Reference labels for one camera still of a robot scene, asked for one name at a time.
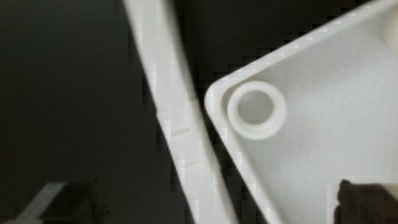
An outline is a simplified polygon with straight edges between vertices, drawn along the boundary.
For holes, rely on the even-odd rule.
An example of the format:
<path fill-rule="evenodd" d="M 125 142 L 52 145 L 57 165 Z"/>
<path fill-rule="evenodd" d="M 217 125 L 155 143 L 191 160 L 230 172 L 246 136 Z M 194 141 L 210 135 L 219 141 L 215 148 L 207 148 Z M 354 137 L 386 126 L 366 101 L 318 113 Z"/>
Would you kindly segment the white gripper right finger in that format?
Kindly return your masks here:
<path fill-rule="evenodd" d="M 398 199 L 381 184 L 342 181 L 334 224 L 398 224 Z"/>

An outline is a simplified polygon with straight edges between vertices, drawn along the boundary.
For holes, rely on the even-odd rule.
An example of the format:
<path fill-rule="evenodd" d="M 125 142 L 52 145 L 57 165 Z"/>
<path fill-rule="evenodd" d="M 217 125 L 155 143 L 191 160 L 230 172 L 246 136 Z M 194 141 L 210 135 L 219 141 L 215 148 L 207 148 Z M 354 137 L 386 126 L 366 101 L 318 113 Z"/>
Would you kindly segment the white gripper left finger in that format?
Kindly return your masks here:
<path fill-rule="evenodd" d="M 66 182 L 50 182 L 22 211 L 18 217 L 11 220 L 11 224 L 45 224 L 41 215 L 50 207 L 55 197 L 66 187 Z"/>

